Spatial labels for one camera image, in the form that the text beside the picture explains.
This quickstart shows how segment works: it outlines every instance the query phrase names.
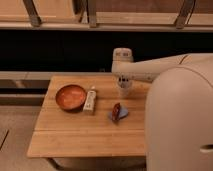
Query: small bottle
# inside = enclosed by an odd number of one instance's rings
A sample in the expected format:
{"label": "small bottle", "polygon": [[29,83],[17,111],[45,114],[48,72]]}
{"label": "small bottle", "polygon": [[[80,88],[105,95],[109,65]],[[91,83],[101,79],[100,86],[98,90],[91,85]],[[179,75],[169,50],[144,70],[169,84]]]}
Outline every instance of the small bottle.
{"label": "small bottle", "polygon": [[92,115],[94,113],[96,94],[95,87],[92,86],[91,89],[87,92],[87,98],[83,107],[83,111],[86,114]]}

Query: metal bar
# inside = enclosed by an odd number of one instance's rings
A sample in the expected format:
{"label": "metal bar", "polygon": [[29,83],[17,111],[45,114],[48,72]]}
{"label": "metal bar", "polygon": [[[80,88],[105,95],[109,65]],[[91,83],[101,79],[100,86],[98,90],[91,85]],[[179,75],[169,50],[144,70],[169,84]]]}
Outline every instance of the metal bar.
{"label": "metal bar", "polygon": [[184,0],[180,13],[175,21],[177,29],[183,29],[189,13],[191,12],[195,0]]}
{"label": "metal bar", "polygon": [[30,23],[34,27],[41,25],[41,18],[39,17],[33,0],[23,0],[27,13],[29,15]]}
{"label": "metal bar", "polygon": [[176,29],[173,25],[151,24],[98,24],[90,28],[87,23],[43,23],[40,27],[32,27],[28,22],[0,22],[0,30],[70,30],[70,31],[119,31],[119,32],[208,32],[213,33],[213,25],[190,25]]}
{"label": "metal bar", "polygon": [[56,170],[64,170],[62,166],[60,166],[53,158],[46,158],[48,163]]}
{"label": "metal bar", "polygon": [[87,0],[87,15],[90,27],[97,27],[96,0]]}

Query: black wall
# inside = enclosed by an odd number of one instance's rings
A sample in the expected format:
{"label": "black wall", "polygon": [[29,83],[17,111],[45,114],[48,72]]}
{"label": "black wall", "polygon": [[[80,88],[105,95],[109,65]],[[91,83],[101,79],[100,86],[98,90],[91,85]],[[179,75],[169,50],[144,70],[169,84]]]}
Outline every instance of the black wall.
{"label": "black wall", "polygon": [[0,30],[0,71],[110,71],[116,47],[139,61],[213,52],[211,42],[213,33]]}

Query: table leg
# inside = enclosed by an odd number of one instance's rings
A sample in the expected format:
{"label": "table leg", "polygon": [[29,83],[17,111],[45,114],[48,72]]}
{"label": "table leg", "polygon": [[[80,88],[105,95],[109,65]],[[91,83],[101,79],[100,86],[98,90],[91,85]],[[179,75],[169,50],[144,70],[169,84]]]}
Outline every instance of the table leg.
{"label": "table leg", "polygon": [[52,167],[56,170],[64,170],[62,166],[60,166],[53,158],[46,158],[48,163],[52,165]]}

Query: railing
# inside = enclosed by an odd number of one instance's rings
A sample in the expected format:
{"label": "railing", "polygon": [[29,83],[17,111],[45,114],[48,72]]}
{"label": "railing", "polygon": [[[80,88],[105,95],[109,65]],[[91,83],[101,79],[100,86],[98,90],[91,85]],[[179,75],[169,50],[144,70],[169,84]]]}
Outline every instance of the railing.
{"label": "railing", "polygon": [[[41,12],[37,9],[39,5],[35,5],[37,1],[23,0],[30,24],[29,21],[4,21],[0,22],[0,27],[97,31],[213,31],[212,0],[67,0],[72,2],[72,12],[65,17],[72,16],[75,22],[69,17],[54,20],[57,17],[49,14],[40,16]],[[116,11],[115,7],[119,5],[120,8]]]}

